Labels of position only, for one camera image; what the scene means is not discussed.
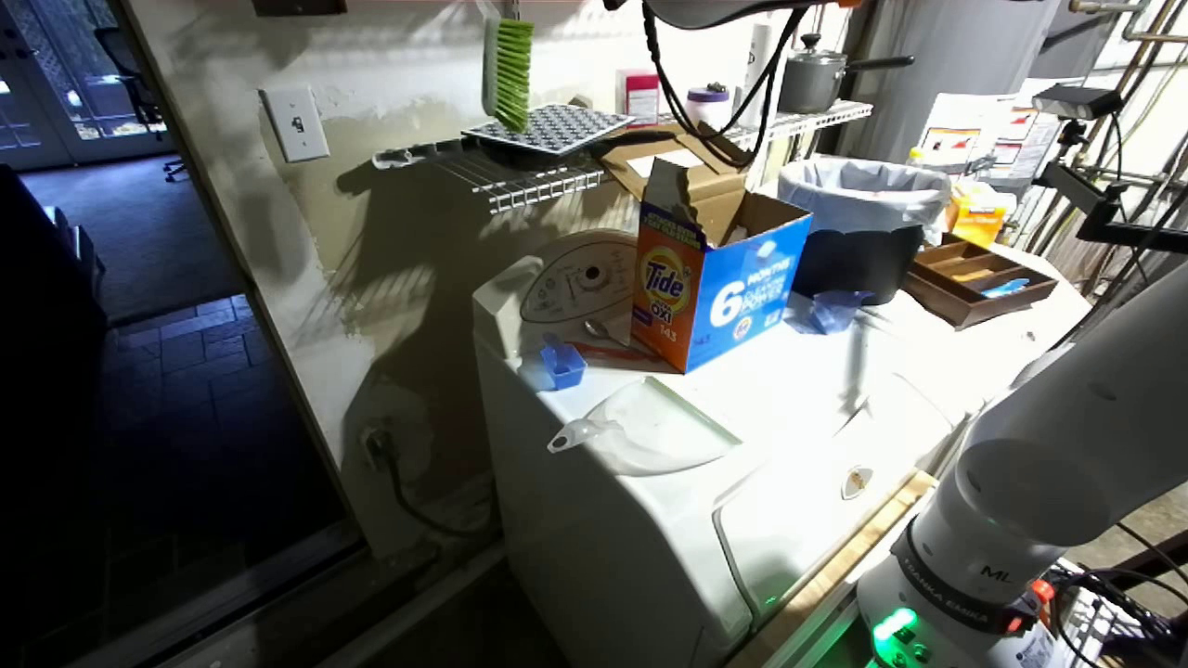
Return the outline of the small blue plastic cup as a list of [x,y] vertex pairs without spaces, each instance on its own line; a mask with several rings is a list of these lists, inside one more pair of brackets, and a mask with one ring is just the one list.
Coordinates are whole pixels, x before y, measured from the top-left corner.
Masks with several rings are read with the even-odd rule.
[[573,390],[582,381],[588,360],[577,344],[545,344],[540,354],[543,390]]

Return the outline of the clear plastic dustpan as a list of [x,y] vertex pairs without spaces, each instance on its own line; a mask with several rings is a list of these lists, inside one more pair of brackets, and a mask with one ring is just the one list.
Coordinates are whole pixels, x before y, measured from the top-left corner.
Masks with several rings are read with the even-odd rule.
[[554,458],[588,452],[612,476],[679,476],[738,445],[731,427],[660,379],[612,390],[545,440]]

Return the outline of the Tide detergent cardboard box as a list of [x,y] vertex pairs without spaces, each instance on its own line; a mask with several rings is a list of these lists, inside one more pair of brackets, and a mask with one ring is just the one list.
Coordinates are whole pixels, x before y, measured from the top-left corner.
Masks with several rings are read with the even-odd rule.
[[789,319],[809,212],[753,192],[686,132],[623,140],[601,163],[640,199],[635,342],[695,371]]

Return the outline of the white washing machine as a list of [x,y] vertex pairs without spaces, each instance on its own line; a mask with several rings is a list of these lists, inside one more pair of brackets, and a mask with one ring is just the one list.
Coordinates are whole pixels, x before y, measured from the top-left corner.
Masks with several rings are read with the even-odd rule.
[[[726,668],[950,436],[1085,317],[1073,287],[953,329],[900,295],[846,329],[779,323],[697,371],[617,344],[623,295],[588,251],[524,255],[471,295],[509,564],[573,668]],[[540,354],[577,344],[573,390]],[[545,440],[660,379],[743,445],[679,476],[612,476]]]

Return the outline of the blue plastic scoop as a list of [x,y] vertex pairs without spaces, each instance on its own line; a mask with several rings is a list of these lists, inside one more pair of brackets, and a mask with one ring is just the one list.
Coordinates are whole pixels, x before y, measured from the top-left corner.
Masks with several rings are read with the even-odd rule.
[[817,295],[809,299],[809,327],[817,335],[837,335],[846,329],[863,311],[863,297],[857,295]]

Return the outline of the pink detergent package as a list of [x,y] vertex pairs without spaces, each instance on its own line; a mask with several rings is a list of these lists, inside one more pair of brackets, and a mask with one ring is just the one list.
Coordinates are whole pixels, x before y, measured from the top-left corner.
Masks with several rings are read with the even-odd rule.
[[627,76],[623,79],[623,113],[635,123],[659,123],[660,118],[660,83],[654,76]]

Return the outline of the white jar purple lid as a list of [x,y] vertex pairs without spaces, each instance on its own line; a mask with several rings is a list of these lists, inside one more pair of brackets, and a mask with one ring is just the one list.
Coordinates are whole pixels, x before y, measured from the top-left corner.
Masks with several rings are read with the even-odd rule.
[[731,118],[731,94],[726,85],[692,89],[686,113],[695,123],[726,128]]

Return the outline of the trash bin with white bag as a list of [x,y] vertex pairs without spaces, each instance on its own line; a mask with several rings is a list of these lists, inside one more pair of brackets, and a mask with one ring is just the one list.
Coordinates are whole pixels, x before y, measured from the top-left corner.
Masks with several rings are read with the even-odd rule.
[[920,244],[943,236],[950,178],[914,163],[817,157],[789,163],[778,196],[812,215],[796,290],[883,304]]

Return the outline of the grey metal kettle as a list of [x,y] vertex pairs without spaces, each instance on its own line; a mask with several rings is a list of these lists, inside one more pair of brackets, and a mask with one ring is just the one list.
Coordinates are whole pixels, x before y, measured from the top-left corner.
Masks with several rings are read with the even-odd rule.
[[783,63],[778,108],[789,116],[823,116],[841,99],[849,71],[896,67],[910,67],[910,57],[846,61],[843,53],[823,47],[817,35],[805,35],[802,47]]

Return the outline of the wooden tray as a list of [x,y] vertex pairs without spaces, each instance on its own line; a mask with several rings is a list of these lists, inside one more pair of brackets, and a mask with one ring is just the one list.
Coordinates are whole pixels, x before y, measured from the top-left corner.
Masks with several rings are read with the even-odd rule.
[[947,236],[914,255],[903,290],[953,329],[966,329],[1046,299],[1056,282],[1002,251]]

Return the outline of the yellow box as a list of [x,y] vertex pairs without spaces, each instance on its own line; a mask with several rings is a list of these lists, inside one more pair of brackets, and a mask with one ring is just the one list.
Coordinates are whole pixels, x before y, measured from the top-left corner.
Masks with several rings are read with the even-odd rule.
[[1008,219],[1015,212],[1015,196],[992,188],[978,178],[950,182],[950,234],[972,244],[994,244]]

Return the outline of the white wall outlet plate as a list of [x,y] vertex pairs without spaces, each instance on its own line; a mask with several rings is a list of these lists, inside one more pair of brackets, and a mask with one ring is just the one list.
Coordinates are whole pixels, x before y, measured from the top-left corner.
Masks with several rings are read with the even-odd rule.
[[330,153],[309,89],[268,89],[264,108],[291,163],[324,161]]

